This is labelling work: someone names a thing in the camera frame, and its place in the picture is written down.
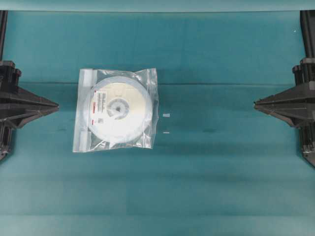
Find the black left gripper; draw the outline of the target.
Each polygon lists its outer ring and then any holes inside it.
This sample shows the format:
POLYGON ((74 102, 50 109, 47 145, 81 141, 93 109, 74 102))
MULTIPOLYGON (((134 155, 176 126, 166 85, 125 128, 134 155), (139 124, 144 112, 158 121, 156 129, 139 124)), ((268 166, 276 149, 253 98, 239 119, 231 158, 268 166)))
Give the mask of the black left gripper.
POLYGON ((12 61, 0 62, 0 126, 22 128, 27 123, 50 115, 59 110, 59 104, 38 96, 24 88, 18 82, 22 72, 15 68, 12 61), (32 114, 31 106, 53 107, 32 114))

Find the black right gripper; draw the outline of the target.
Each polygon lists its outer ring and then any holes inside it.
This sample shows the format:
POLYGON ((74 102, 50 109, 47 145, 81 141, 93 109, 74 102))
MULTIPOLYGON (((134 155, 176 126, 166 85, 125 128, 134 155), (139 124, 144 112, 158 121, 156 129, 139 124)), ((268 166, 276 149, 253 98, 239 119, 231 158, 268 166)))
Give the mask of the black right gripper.
POLYGON ((315 120, 315 59, 303 58, 292 68, 295 86, 254 102, 254 109, 298 128, 315 120), (289 115, 261 108, 290 108, 289 115))

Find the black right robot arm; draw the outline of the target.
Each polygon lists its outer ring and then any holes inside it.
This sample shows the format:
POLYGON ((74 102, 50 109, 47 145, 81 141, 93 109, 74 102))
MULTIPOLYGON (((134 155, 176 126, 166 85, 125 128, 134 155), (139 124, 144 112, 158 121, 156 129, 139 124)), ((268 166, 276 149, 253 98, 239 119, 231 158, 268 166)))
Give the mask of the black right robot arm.
POLYGON ((254 108, 299 130, 303 158, 315 164, 315 59, 292 68, 296 85, 254 102, 254 108))

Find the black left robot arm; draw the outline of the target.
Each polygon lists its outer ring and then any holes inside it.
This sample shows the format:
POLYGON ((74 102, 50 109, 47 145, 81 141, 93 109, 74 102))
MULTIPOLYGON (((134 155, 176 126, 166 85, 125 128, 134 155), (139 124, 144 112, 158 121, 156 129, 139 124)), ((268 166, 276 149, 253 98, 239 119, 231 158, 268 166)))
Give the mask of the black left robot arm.
POLYGON ((12 61, 0 62, 0 158, 11 151, 12 132, 59 110, 59 105, 18 86, 22 72, 12 61))

